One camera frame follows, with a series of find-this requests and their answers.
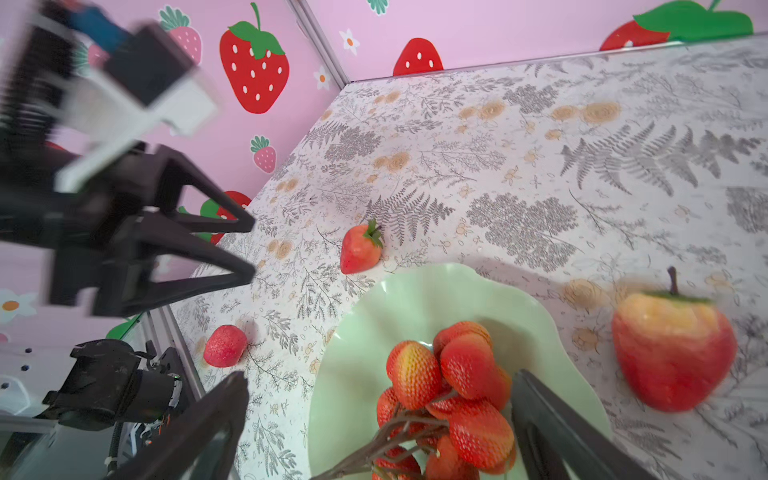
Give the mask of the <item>red yellow fake apple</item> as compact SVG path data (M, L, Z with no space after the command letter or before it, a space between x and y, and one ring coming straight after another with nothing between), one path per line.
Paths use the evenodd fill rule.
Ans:
M715 303L685 295L677 269L666 290L632 293L612 318L616 358L630 389L645 405L680 413L701 404L728 376L737 354L730 320Z

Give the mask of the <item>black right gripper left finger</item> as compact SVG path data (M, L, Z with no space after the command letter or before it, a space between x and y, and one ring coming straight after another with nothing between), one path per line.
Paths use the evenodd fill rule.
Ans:
M235 371L110 479L220 479L230 477L249 401L247 379Z

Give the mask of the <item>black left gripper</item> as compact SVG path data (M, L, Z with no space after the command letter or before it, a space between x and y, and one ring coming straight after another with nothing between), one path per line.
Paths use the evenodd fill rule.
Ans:
M250 232L255 220L242 198L179 151L137 142L79 193L55 192L51 177L1 166L1 239L49 252L50 305L75 307L89 290L92 315L127 317L255 276L252 263L199 235ZM206 198L199 215L180 210L186 187Z

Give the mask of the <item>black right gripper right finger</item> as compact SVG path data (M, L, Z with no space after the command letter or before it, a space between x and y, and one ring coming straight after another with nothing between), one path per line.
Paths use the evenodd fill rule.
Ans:
M533 373L513 377L511 421L530 479L652 480Z

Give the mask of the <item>red fake peach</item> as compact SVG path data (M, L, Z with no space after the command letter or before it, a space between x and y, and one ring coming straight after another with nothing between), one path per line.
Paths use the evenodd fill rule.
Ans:
M235 325L222 325L208 339L203 359L212 367L232 367L239 362L247 345L247 336L240 328Z

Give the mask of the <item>fake strawberry bunch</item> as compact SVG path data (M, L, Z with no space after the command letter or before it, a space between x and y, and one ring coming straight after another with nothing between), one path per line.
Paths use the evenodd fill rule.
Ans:
M376 404L377 432L320 478L477 479L511 470L516 438L502 412L512 379L492 347L488 330L473 321L439 331L429 346L396 344L386 361L391 385Z

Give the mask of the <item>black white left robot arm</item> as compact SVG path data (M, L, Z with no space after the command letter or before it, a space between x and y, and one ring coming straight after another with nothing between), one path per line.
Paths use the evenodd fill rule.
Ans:
M216 110L160 26L38 3L1 93L1 238L51 252L50 304L93 289L94 315L127 317L252 281L205 235L247 233L253 217L183 153L142 140L161 123L192 134Z

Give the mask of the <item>single fake strawberry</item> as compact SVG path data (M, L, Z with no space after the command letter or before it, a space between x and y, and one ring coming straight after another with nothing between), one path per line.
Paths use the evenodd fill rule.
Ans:
M375 218L353 227L342 241L341 272L352 275L372 269L379 263L383 247L382 233Z

